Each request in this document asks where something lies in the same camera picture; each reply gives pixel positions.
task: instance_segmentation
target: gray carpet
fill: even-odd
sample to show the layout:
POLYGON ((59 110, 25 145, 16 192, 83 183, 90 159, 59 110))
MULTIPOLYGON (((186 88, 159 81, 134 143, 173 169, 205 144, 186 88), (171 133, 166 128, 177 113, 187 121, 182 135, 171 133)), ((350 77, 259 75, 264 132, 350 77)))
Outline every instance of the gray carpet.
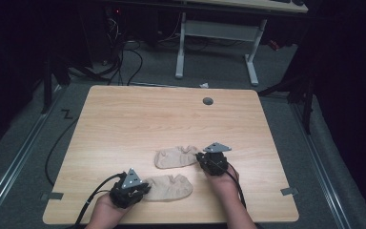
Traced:
MULTIPOLYGON (((259 86, 255 88, 250 84, 243 57, 237 54, 243 50, 244 46, 246 44, 229 47, 229 49, 237 50, 234 52, 220 52, 221 49, 227 49, 220 46, 207 46, 201 52, 187 51, 185 76, 183 79, 175 79, 177 47, 159 46, 154 49, 141 45, 136 51, 142 55, 144 62, 142 69, 133 79, 132 85, 147 83, 197 88, 200 84, 208 83, 210 88, 261 91, 280 81, 296 51, 296 47, 286 47, 274 52, 269 47, 261 46, 254 60, 260 81, 259 86)), ((191 45, 188 48, 202 49, 203 47, 191 45)), ((139 67, 140 59, 133 52, 124 52, 124 57, 121 75, 125 84, 128 77, 139 67)), ((96 66, 95 70, 99 71, 101 68, 104 67, 96 66)), ((117 82, 117 77, 115 77, 112 84, 117 85, 117 82)), ((73 121, 73 119, 64 118, 63 110, 70 110, 69 116, 77 118, 88 90, 94 84, 99 83, 86 78, 73 77, 70 86, 62 89, 62 96, 52 109, 42 132, 36 138, 29 158, 0 206, 0 228, 65 227, 64 225, 46 225, 42 221, 47 202, 40 198, 43 193, 51 191, 51 186, 45 177, 44 166, 55 140, 73 121)), ((269 97, 262 97, 261 102, 287 179, 290 186, 296 187, 299 191, 299 194, 295 196, 295 203, 300 217, 297 222, 292 223, 260 223, 259 225, 266 229, 337 228, 330 205, 322 192, 312 166, 303 132, 299 128, 291 105, 282 95, 284 94, 276 93, 269 97)), ((33 124, 39 118, 42 108, 42 87, 40 87, 35 92, 34 100, 12 121, 10 129, 0 142, 0 179, 8 170, 33 124)), ((61 138, 52 152, 49 174, 53 180, 57 176, 71 140, 73 127, 61 138)), ((343 203, 345 212, 349 215, 351 227, 366 228, 364 199, 331 140, 316 100, 314 101, 311 128, 316 148, 343 203)), ((142 228, 219 227, 222 228, 222 225, 147 225, 142 228)))

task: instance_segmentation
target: floor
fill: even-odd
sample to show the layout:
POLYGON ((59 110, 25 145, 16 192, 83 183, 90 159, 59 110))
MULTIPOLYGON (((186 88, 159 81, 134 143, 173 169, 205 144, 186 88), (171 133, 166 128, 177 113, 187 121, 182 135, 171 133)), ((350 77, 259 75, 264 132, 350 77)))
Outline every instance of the floor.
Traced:
MULTIPOLYGON (((273 51, 260 46, 254 64, 259 85, 250 84, 243 56, 246 44, 229 47, 189 44, 185 75, 174 78, 177 47, 174 42, 156 48, 145 43, 128 44, 134 52, 124 51, 123 80, 116 75, 112 85, 125 85, 138 69, 131 85, 194 87, 207 83, 210 88, 261 91, 281 80, 296 46, 273 51)), ((100 71, 106 66, 95 65, 100 71)), ((65 228, 47 225, 42 216, 47 204, 42 199, 52 187, 46 174, 55 180, 71 140, 71 125, 83 108, 92 85, 105 84, 87 78, 71 77, 68 87, 56 87, 54 106, 43 109, 43 89, 12 121, 0 142, 0 228, 65 228)), ((302 104, 288 104, 286 93, 260 97, 300 218, 290 223, 259 222, 260 228, 366 228, 366 205, 338 154, 330 132, 314 100, 311 135, 300 126, 302 104)), ((215 228, 216 225, 134 225, 120 228, 215 228)))

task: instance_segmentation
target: cloth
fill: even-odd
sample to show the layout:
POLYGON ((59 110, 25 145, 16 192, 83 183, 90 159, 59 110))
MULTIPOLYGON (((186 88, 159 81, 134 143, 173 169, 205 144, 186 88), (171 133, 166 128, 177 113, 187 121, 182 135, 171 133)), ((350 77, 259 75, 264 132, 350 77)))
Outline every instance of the cloth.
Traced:
POLYGON ((159 169, 184 167, 197 162, 195 154, 199 151, 194 146, 176 146, 170 149, 159 150, 154 159, 155 166, 159 169))
POLYGON ((144 182, 151 187, 150 192, 144 195, 144 199, 150 201, 178 200, 188 197, 193 191, 192 184, 182 175, 150 177, 144 182))

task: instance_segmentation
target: black tape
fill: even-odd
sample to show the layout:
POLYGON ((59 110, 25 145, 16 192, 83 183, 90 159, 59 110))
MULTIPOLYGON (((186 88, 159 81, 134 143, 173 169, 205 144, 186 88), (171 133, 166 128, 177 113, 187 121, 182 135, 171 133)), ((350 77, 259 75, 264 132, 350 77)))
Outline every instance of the black tape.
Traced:
POLYGON ((295 195, 297 195, 299 192, 298 192, 298 189, 296 189, 296 188, 286 188, 286 189, 281 189, 280 190, 281 191, 281 194, 283 195, 283 196, 287 196, 287 195, 289 195, 289 194, 291 194, 291 195, 293 195, 293 196, 295 196, 295 195))
POLYGON ((41 195, 41 200, 43 200, 43 201, 47 201, 49 199, 61 200, 63 196, 64 196, 63 193, 50 193, 50 194, 44 193, 43 195, 41 195))

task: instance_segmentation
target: wood grain surface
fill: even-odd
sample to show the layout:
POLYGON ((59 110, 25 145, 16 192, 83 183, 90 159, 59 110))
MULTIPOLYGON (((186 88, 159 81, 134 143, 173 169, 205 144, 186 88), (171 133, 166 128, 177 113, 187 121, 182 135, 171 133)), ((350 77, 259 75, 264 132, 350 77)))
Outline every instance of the wood grain surface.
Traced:
MULTIPOLYGON (((181 200, 141 201, 122 223, 224 222, 222 209, 198 163, 157 169, 157 150, 213 142, 232 147, 224 153, 240 174, 248 211, 255 221, 295 221, 288 188, 259 98, 251 90, 93 86, 74 131, 43 220, 74 223, 86 199, 107 177, 134 168, 141 179, 187 177, 193 192, 181 200), (203 98, 213 105, 203 104, 203 98)), ((111 189, 111 181, 103 189, 111 189)), ((95 200, 82 222, 87 223, 95 200)))

